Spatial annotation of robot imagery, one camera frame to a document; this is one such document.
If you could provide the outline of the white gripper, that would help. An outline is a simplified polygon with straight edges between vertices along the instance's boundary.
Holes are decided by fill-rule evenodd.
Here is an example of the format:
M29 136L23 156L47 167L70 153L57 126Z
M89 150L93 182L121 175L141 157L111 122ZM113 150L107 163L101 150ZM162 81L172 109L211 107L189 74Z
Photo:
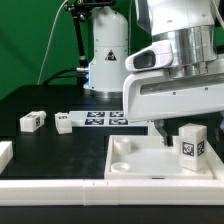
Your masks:
M124 116L130 122L155 120L164 145L168 135L159 119L224 111L224 53L205 75L180 79L169 76L173 59L169 42L155 42L125 61L130 75L123 85Z

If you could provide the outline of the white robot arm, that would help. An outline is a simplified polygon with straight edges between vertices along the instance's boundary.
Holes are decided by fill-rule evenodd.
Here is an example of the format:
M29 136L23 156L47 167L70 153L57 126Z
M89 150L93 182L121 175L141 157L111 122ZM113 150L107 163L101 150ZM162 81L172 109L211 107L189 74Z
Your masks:
M130 122L224 111L224 53L215 46L223 0L135 0L137 24L152 43L127 53L127 21L100 0L93 10L88 93L122 96Z

